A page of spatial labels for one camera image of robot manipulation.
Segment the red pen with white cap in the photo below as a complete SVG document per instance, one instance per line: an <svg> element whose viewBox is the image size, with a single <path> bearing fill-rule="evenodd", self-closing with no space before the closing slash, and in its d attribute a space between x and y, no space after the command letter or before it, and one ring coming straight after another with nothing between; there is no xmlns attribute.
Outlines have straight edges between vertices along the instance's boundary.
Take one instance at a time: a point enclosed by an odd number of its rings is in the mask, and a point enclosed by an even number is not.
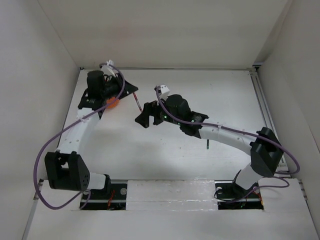
<svg viewBox="0 0 320 240"><path fill-rule="evenodd" d="M136 104L137 104L137 106L138 106L139 111L142 112L143 109L142 109L142 107L141 107L141 105L140 105L138 96L137 96L137 94L136 94L135 92L133 93L133 97L134 97L134 99L135 99L135 102L136 102Z"/></svg>

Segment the green ink pen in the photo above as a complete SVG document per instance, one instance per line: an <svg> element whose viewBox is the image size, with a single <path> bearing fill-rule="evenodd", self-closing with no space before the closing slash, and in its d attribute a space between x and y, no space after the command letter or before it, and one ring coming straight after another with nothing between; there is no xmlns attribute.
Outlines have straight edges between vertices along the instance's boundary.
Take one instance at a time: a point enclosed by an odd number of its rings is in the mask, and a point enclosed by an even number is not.
<svg viewBox="0 0 320 240"><path fill-rule="evenodd" d="M210 140L209 139L206 140L206 149L207 150L210 149Z"/></svg>

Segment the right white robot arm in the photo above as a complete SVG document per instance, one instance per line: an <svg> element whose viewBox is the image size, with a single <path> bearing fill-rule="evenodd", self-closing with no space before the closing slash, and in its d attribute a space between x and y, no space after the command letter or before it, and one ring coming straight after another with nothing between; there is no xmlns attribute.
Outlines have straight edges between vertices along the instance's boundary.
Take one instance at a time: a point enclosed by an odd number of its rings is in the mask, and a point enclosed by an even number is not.
<svg viewBox="0 0 320 240"><path fill-rule="evenodd" d="M155 92L157 99L144 104L135 118L136 123L148 128L150 117L153 117L155 126L163 122L175 124L188 136L216 141L250 156L250 163L232 181L231 191L235 196L243 197L260 179L275 175L284 152L270 128L263 127L253 135L245 134L243 130L228 130L218 123L210 124L207 115L192 111L188 101L179 94L170 94L166 85L156 86Z"/></svg>

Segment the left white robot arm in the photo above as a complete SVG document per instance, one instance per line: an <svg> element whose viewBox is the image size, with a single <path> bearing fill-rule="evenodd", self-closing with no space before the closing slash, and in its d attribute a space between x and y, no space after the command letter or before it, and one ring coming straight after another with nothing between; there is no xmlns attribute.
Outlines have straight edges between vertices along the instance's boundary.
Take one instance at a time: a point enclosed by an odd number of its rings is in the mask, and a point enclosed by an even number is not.
<svg viewBox="0 0 320 240"><path fill-rule="evenodd" d="M94 191L104 199L112 191L110 176L90 172L82 153L103 116L107 101L113 97L123 99L138 91L138 87L124 80L120 73L107 75L101 70L88 72L86 83L87 88L77 107L78 123L67 130L56 151L45 155L44 162L52 189Z"/></svg>

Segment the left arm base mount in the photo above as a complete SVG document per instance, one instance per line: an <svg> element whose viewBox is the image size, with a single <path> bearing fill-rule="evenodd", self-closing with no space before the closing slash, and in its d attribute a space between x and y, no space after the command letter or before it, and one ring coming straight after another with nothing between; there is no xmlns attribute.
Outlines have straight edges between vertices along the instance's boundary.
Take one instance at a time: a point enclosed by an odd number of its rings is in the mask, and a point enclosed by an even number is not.
<svg viewBox="0 0 320 240"><path fill-rule="evenodd" d="M110 192L93 189L81 196L79 209L84 211L124 211L127 204L128 181L111 180Z"/></svg>

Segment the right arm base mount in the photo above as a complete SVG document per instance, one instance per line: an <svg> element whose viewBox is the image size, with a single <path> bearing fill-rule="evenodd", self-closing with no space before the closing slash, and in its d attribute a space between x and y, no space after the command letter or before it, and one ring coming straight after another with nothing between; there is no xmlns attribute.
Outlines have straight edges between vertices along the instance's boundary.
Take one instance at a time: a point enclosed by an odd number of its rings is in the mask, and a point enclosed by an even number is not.
<svg viewBox="0 0 320 240"><path fill-rule="evenodd" d="M263 210L263 200L258 187L254 183L251 188L245 190L230 180L215 181L214 198L217 199L218 210Z"/></svg>

